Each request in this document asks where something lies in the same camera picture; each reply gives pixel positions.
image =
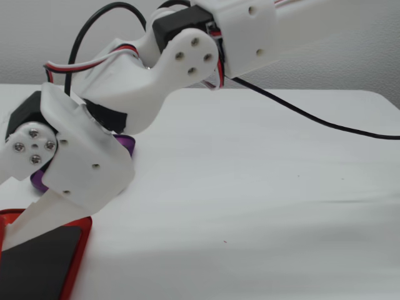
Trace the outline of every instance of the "white plastic part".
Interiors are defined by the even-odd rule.
[[[375,18],[376,0],[293,0],[277,5],[279,52],[346,32]]]
[[[6,236],[2,250],[5,251],[50,230],[88,216],[86,210],[67,198],[48,190],[32,203],[10,225],[6,226]]]
[[[32,129],[39,134],[35,138],[29,135],[29,131]],[[45,148],[47,142],[54,144],[52,150]],[[56,152],[56,145],[56,136],[49,126],[37,122],[21,125],[9,136],[5,145],[0,149],[0,184],[9,177],[14,177],[19,181],[28,178],[50,161]]]
[[[176,59],[179,53],[183,56]],[[211,59],[205,61],[208,54]],[[217,63],[214,40],[198,29],[185,29],[168,43],[153,68],[121,54],[81,74],[73,89],[83,99],[126,113],[125,133],[137,134],[150,126],[170,93],[206,79]]]
[[[57,129],[59,142],[44,185],[85,207],[88,215],[98,212],[133,180],[128,151],[53,84],[42,85],[41,112]]]
[[[49,187],[6,228],[3,250],[91,216],[133,180],[129,152],[57,86],[42,85],[41,112],[59,132],[59,149],[43,183]]]
[[[273,0],[192,0],[214,16],[221,29],[225,74],[234,78],[278,60]]]

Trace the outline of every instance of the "wire bundle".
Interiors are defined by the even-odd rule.
[[[138,50],[133,45],[121,44],[112,51],[110,51],[109,54],[99,57],[97,59],[93,59],[92,61],[82,62],[79,64],[54,64],[53,62],[49,61],[47,62],[47,64],[44,65],[44,68],[46,69],[46,74],[49,82],[52,83],[53,82],[52,73],[71,74],[71,73],[86,71],[100,65],[108,58],[120,55],[122,53],[130,53],[136,59],[139,59]]]

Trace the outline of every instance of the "black cable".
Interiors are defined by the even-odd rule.
[[[46,76],[47,76],[47,82],[50,83],[51,80],[50,80],[50,73],[49,73],[49,70],[46,70]]]
[[[108,11],[114,9],[114,8],[124,8],[127,9],[128,11],[131,11],[134,13],[137,18],[139,19],[140,23],[142,24],[144,30],[146,30],[146,19],[144,16],[141,14],[141,12],[134,7],[133,5],[125,2],[114,2],[110,3],[98,11],[96,11],[90,19],[88,19],[85,23],[85,25],[82,27],[80,32],[78,33],[74,46],[72,47],[71,54],[69,56],[69,61],[68,64],[74,64],[76,60],[76,56],[78,55],[78,50],[79,47],[81,46],[81,43],[83,41],[84,36],[88,32],[89,28],[96,22],[103,14],[107,13]],[[73,75],[72,73],[67,73],[65,77],[65,87],[64,87],[64,92],[69,96],[71,93],[71,82],[72,82]]]
[[[278,102],[279,104],[291,109],[292,111],[314,121],[317,122],[321,125],[327,126],[329,128],[333,128],[333,129],[337,129],[340,131],[345,131],[347,133],[354,133],[354,134],[358,134],[360,136],[368,136],[370,138],[374,138],[374,139],[389,139],[389,140],[395,140],[398,141],[400,140],[400,136],[384,136],[382,134],[375,134],[375,133],[371,133],[371,132],[367,132],[367,131],[362,131],[362,130],[358,130],[358,129],[353,129],[353,128],[348,128],[348,127],[344,127],[344,126],[340,126],[340,125],[336,125],[327,121],[324,121],[322,119],[319,119],[316,116],[313,116],[312,114],[309,114],[308,112],[303,111],[302,109],[299,109],[298,107],[286,102],[285,100],[279,98],[278,96],[275,96],[274,94],[271,94],[270,92],[267,92],[263,89],[261,89],[258,86],[255,86],[247,81],[244,81],[241,78],[233,78],[232,79],[235,83],[241,84],[242,86],[245,86],[246,88],[252,89],[253,91],[262,94],[263,96],[268,97],[269,99],[272,99],[276,102]]]
[[[190,1],[187,0],[168,0],[162,3],[158,8],[170,8],[174,5],[183,5],[190,8]]]

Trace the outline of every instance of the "white wall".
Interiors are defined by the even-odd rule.
[[[285,55],[248,74],[264,88],[365,89],[400,107],[400,0],[376,0],[379,21]],[[43,63],[66,63],[86,19],[110,0],[1,0],[0,83],[41,83]],[[146,18],[163,0],[130,0]],[[91,59],[113,37],[136,39],[143,30],[128,11],[103,16],[82,44],[78,61]]]

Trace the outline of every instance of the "robotic arm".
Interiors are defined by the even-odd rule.
[[[77,104],[44,83],[9,117],[0,184],[42,172],[47,191],[6,228],[3,250],[93,215],[134,178],[131,151],[114,133],[137,134],[165,98],[195,83],[210,89],[267,66],[279,54],[373,16],[369,0],[192,0],[158,9],[137,41],[115,39],[91,62],[46,65],[78,72]],[[217,84],[207,78],[214,72]]]

